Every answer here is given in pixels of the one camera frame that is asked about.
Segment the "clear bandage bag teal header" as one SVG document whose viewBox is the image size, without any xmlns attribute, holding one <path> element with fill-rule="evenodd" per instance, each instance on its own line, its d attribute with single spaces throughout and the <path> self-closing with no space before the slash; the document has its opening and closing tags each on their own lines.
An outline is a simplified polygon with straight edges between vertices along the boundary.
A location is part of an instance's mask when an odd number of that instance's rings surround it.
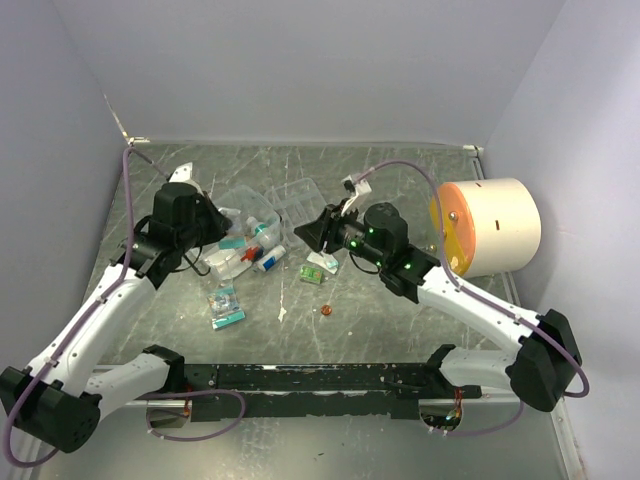
<svg viewBox="0 0 640 480">
<path fill-rule="evenodd" d="M 218 242 L 221 250 L 242 250 L 249 245 L 250 238 L 247 236 L 227 236 Z"/>
</svg>

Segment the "clear plastic medicine box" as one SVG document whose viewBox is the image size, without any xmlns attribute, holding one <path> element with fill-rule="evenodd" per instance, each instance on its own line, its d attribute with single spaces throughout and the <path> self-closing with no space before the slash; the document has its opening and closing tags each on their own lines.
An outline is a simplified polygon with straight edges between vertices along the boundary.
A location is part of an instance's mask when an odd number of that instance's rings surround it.
<svg viewBox="0 0 640 480">
<path fill-rule="evenodd" d="M 230 191 L 228 191 L 227 193 L 220 196 L 218 199 L 214 200 L 213 203 L 218 208 L 218 210 L 221 213 L 223 213 L 227 218 L 229 218 L 232 222 L 229 231 L 223 238 L 227 236 L 242 236 L 242 235 L 250 238 L 249 245 L 246 249 L 236 250 L 239 255 L 243 256 L 245 251 L 250 247 L 254 247 L 254 246 L 261 247 L 253 238 L 253 235 L 251 234 L 251 232 L 249 231 L 246 225 L 246 220 L 249 216 L 255 217 L 256 219 L 258 219 L 259 221 L 265 223 L 268 227 L 270 227 L 274 231 L 274 233 L 277 235 L 277 238 L 279 240 L 277 245 L 281 243 L 280 215 L 274 210 L 273 206 L 266 200 L 266 198 L 263 195 L 257 193 L 252 188 L 246 185 L 236 186 L 232 188 Z M 203 255 L 201 259 L 204 263 L 205 263 L 205 258 L 212 251 L 216 251 L 220 249 L 218 247 L 219 241 L 213 243 L 211 246 L 207 246 L 203 248 Z M 269 251 L 264 248 L 262 249 L 263 249 L 263 254 L 266 254 Z M 221 280 L 212 270 L 211 270 L 211 274 L 215 278 Z"/>
</svg>

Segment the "brown syrup bottle orange cap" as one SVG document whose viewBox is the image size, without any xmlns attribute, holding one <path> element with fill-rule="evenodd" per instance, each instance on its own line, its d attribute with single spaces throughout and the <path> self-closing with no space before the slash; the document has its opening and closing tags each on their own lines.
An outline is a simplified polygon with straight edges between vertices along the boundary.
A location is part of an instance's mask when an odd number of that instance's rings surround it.
<svg viewBox="0 0 640 480">
<path fill-rule="evenodd" d="M 253 262 L 259 260 L 263 255 L 263 249 L 258 246 L 248 248 L 244 255 L 241 257 L 242 262 L 248 262 L 252 264 Z"/>
</svg>

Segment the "white gauze dressing packet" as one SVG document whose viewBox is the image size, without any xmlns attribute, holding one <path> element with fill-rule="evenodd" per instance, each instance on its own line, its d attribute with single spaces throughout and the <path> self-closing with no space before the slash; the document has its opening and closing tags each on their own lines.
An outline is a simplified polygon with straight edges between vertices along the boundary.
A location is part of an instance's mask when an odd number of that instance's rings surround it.
<svg viewBox="0 0 640 480">
<path fill-rule="evenodd" d="M 205 258 L 205 263 L 221 280 L 236 278 L 251 267 L 251 263 L 242 260 L 242 256 L 233 249 L 212 251 Z"/>
</svg>

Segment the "white plastic medicine bottle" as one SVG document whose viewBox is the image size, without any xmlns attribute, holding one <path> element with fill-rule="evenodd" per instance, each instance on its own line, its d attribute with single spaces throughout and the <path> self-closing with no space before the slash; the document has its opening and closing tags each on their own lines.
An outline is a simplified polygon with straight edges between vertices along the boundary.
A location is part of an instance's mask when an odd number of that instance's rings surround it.
<svg viewBox="0 0 640 480">
<path fill-rule="evenodd" d="M 270 250 L 278 244 L 279 240 L 274 231 L 255 217 L 249 216 L 246 220 L 246 225 L 253 238 L 262 248 Z"/>
</svg>

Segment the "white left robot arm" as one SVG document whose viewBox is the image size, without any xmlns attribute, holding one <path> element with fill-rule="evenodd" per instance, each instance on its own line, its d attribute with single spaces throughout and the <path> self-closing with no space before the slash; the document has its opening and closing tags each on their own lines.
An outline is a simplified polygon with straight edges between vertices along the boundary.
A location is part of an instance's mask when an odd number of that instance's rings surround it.
<svg viewBox="0 0 640 480">
<path fill-rule="evenodd" d="M 2 372 L 6 453 L 14 428 L 55 452 L 72 453 L 126 403 L 155 393 L 173 399 L 185 391 L 184 357 L 158 345 L 104 375 L 93 371 L 120 327 L 178 271 L 187 252 L 218 242 L 230 226 L 193 181 L 167 182 L 156 192 L 151 214 L 130 229 L 89 300 L 63 331 L 26 367 Z"/>
</svg>

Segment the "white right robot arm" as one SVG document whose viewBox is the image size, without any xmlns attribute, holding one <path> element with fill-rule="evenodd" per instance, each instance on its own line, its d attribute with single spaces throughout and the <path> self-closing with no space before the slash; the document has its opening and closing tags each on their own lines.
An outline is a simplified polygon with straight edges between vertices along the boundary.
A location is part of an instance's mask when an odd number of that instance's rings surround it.
<svg viewBox="0 0 640 480">
<path fill-rule="evenodd" d="M 443 398 L 466 385 L 509 389 L 542 412 L 567 395 L 582 359 L 566 316 L 518 307 L 449 273 L 434 255 L 410 243 L 407 222 L 391 204 L 375 204 L 363 215 L 342 214 L 340 206 L 329 204 L 294 233 L 316 253 L 346 249 L 374 264 L 393 294 L 436 308 L 498 346 L 496 352 L 449 350 L 424 374 L 431 395 Z"/>
</svg>

